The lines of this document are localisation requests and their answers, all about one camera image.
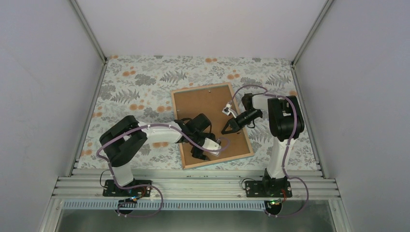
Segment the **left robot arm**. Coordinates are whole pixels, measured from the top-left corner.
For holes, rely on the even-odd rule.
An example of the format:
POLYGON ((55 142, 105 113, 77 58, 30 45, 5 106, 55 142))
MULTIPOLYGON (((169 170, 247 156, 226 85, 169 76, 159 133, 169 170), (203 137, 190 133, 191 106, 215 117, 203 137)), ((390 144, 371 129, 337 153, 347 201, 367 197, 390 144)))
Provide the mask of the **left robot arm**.
POLYGON ((204 152, 218 154, 221 149, 215 135, 205 132, 211 122, 204 115, 195 118, 176 119, 169 123, 145 123, 134 116, 126 116, 100 136, 99 141, 108 157, 115 180, 115 189, 123 196, 134 191, 131 160, 146 144, 187 143, 192 146, 194 158, 208 160, 204 152))

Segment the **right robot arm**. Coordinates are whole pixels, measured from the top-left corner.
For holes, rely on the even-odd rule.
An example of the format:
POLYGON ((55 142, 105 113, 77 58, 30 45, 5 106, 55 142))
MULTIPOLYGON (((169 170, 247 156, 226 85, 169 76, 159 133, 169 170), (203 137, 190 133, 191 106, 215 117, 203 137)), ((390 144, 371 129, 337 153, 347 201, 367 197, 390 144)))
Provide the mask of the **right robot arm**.
POLYGON ((286 171, 288 153, 305 129, 297 97, 247 93, 242 97, 242 103, 245 111, 229 119, 221 133, 237 133, 267 113, 270 133, 274 137, 272 154, 262 179, 245 179, 247 197, 291 197, 291 177, 286 171))

